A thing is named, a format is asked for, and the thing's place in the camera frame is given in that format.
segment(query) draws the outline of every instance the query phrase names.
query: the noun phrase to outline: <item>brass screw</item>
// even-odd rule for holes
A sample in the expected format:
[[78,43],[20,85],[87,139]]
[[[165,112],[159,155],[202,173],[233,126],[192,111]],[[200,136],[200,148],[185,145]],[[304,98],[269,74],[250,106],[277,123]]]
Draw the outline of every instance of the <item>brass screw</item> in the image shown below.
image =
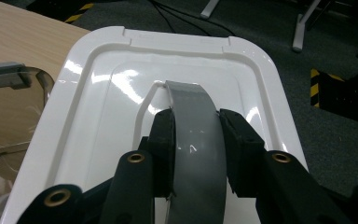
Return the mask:
[[272,154],[272,158],[275,161],[283,162],[283,163],[287,163],[292,160],[292,159],[290,159],[290,157],[284,155],[283,153],[274,153],[274,154]]
[[139,153],[132,154],[127,158],[127,161],[131,163],[141,162],[144,160],[145,160],[145,156]]
[[55,207],[68,201],[71,197],[71,191],[68,189],[57,189],[51,192],[45,199],[45,206]]

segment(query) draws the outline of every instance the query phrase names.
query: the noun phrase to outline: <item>wooden table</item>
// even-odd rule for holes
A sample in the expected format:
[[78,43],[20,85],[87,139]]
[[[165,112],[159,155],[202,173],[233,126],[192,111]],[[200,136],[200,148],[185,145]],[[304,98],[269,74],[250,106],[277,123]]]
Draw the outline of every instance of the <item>wooden table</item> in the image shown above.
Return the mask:
[[0,63],[25,63],[55,80],[69,49],[88,32],[0,2]]

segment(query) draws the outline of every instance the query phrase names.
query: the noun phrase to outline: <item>yellow stripe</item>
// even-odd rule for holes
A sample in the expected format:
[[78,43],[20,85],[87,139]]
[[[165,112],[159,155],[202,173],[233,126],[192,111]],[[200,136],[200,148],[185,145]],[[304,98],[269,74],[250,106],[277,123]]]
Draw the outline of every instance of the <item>yellow stripe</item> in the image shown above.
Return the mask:
[[313,77],[316,77],[316,76],[319,76],[319,72],[318,72],[318,70],[312,68],[310,70],[310,78],[313,78]]
[[94,4],[88,3],[88,4],[84,5],[80,10],[89,9],[89,8],[91,8],[92,6],[94,6]]
[[318,92],[319,92],[319,84],[318,83],[316,83],[315,85],[310,87],[310,97],[318,94]]
[[342,78],[338,77],[338,76],[334,76],[334,75],[330,75],[330,77],[332,77],[333,79],[339,80],[339,81],[344,81]]
[[79,19],[79,17],[81,17],[81,14],[75,15],[75,16],[71,16],[71,17],[70,17],[68,20],[66,20],[65,22],[75,21],[75,20]]

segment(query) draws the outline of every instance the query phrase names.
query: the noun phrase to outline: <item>white plastic container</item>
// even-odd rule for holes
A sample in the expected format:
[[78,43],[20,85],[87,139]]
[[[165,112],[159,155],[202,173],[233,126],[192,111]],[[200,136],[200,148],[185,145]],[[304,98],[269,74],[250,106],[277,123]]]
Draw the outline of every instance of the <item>white plastic container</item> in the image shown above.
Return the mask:
[[[16,223],[44,189],[69,183],[86,191],[112,177],[118,159],[148,136],[169,108],[166,80],[198,83],[216,106],[241,113],[267,150],[307,168],[278,71],[255,44],[237,37],[172,35],[107,27],[71,49],[34,133],[1,223]],[[164,223],[165,199],[156,199]],[[227,184],[225,221],[259,223],[254,199]]]

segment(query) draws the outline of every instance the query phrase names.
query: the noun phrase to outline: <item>carpeted floor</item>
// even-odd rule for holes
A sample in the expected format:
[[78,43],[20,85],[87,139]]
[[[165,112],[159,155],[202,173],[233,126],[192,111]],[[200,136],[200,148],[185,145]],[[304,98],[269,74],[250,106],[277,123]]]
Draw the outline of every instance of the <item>carpeted floor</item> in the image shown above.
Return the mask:
[[[6,0],[25,8],[32,0]],[[208,0],[160,0],[199,16]],[[291,51],[296,17],[305,8],[284,0],[221,0],[210,21],[224,24],[238,37],[254,42],[275,62],[295,120],[310,174],[323,186],[344,195],[358,185],[358,122],[310,106],[310,69],[343,78],[358,73],[358,20],[328,13],[306,32],[301,53]],[[167,16],[179,34],[204,35]],[[197,25],[214,36],[229,33],[203,21]],[[73,23],[88,30],[106,26],[170,32],[167,23],[146,0],[96,3]]]

